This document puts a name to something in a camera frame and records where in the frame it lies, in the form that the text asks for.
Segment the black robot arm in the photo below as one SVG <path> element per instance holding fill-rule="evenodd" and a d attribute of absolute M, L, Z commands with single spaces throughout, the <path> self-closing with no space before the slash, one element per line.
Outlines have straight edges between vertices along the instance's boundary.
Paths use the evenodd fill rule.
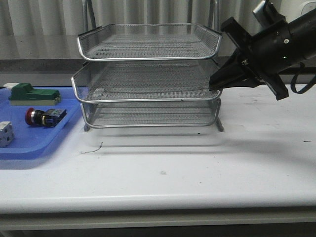
<path fill-rule="evenodd" d="M 255 88 L 264 82 L 277 100 L 288 97 L 279 72 L 316 55 L 316 11 L 288 23 L 284 16 L 251 36 L 234 18 L 221 25 L 236 49 L 209 80 L 209 90 Z"/>

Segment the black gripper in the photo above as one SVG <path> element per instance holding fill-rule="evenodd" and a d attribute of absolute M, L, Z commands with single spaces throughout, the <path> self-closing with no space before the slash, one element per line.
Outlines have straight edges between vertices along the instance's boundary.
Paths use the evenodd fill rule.
<path fill-rule="evenodd" d="M 254 36 L 249 35 L 232 17 L 222 23 L 221 31 L 237 48 L 227 62 L 210 76 L 209 90 L 255 88 L 259 80 L 263 80 L 277 100 L 288 97 L 288 90 L 278 75 L 294 63 L 293 54 L 286 52 L 290 43 L 284 43 L 284 40 L 290 40 L 284 17 Z"/>

